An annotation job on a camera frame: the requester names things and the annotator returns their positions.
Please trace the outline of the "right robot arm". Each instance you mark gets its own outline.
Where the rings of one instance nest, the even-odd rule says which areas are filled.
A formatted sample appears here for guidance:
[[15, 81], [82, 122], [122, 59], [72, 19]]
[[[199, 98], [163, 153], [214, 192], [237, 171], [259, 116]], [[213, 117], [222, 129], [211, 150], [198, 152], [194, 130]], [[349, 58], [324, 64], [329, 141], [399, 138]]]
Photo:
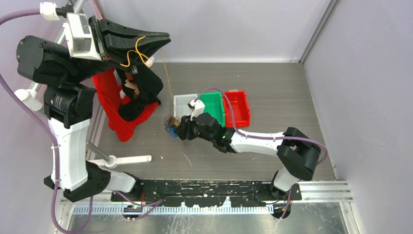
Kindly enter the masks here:
[[169, 129], [181, 140], [203, 139], [212, 143], [222, 153], [257, 153], [276, 156], [283, 164], [270, 185], [270, 193], [276, 200], [288, 196], [298, 181], [313, 179], [321, 148], [294, 127], [279, 133], [252, 133], [234, 127], [224, 127], [208, 113], [198, 117], [183, 116], [178, 124]]

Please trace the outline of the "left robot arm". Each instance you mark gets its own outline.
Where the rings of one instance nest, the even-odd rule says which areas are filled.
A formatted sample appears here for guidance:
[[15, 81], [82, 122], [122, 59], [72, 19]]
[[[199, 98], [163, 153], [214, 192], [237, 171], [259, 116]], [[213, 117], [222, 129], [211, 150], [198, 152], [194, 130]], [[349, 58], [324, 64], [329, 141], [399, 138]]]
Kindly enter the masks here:
[[141, 180], [87, 161], [86, 134], [95, 96], [121, 141], [129, 140], [134, 127], [161, 104], [163, 83], [151, 70], [150, 58], [171, 41], [170, 35], [78, 13], [65, 18], [66, 46], [26, 36], [16, 53], [18, 73], [47, 87], [43, 107], [59, 164], [44, 183], [62, 189], [72, 202], [104, 190], [137, 201], [143, 193]]

